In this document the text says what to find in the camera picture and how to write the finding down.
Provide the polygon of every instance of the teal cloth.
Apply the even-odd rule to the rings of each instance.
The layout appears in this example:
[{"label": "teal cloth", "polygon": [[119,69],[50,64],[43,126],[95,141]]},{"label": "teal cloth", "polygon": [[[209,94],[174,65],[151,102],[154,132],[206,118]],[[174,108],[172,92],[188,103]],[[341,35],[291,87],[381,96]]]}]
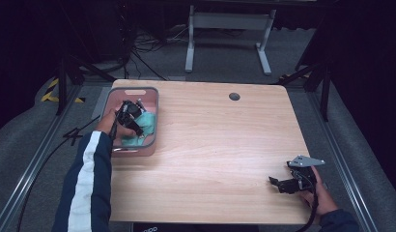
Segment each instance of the teal cloth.
[{"label": "teal cloth", "polygon": [[144,137],[135,136],[123,136],[122,144],[123,146],[141,146],[143,145],[144,139],[149,135],[154,133],[156,127],[156,115],[151,112],[143,112],[135,122],[144,131]]}]

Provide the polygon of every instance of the sleeve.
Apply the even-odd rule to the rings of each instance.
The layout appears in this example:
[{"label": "sleeve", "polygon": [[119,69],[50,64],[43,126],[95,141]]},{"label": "sleeve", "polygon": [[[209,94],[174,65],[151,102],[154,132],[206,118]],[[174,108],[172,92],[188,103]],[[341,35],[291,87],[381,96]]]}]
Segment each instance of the sleeve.
[{"label": "sleeve", "polygon": [[358,224],[352,214],[342,209],[332,211],[321,217],[320,232],[358,232]]},{"label": "sleeve", "polygon": [[109,231],[112,143],[104,132],[83,136],[63,184],[52,231]]}]

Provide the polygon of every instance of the striped sleeve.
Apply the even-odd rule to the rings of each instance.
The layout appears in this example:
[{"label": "striped sleeve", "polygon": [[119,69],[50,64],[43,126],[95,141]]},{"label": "striped sleeve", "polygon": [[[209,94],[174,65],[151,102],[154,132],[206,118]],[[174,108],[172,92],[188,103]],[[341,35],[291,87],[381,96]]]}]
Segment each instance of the striped sleeve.
[{"label": "striped sleeve", "polygon": [[65,177],[52,231],[108,231],[111,207],[111,140],[93,131],[80,140]]}]

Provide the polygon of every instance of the plastic container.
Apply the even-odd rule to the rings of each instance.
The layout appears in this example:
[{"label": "plastic container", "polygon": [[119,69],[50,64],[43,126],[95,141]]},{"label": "plastic container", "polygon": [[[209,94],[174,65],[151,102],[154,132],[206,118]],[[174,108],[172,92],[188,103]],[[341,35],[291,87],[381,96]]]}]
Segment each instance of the plastic container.
[{"label": "plastic container", "polygon": [[156,150],[156,122],[158,117],[158,90],[154,87],[119,87],[108,93],[102,115],[108,113],[111,108],[118,110],[123,101],[130,100],[134,103],[141,99],[148,113],[155,114],[153,133],[147,135],[138,145],[126,145],[125,138],[117,134],[113,143],[112,157],[146,157]]}]

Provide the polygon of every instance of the hazard tape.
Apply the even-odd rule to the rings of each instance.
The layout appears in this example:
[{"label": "hazard tape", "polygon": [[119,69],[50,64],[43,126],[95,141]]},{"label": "hazard tape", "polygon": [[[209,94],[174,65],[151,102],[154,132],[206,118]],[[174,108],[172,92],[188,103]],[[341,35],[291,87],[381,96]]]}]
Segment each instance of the hazard tape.
[{"label": "hazard tape", "polygon": [[[54,88],[56,88],[56,85],[58,83],[59,83],[59,78],[54,77],[42,97],[42,102],[58,102],[59,101],[58,97],[51,96],[51,93],[53,92]],[[76,102],[76,103],[84,103],[85,101],[86,101],[86,98],[76,98],[74,100],[74,102]]]}]

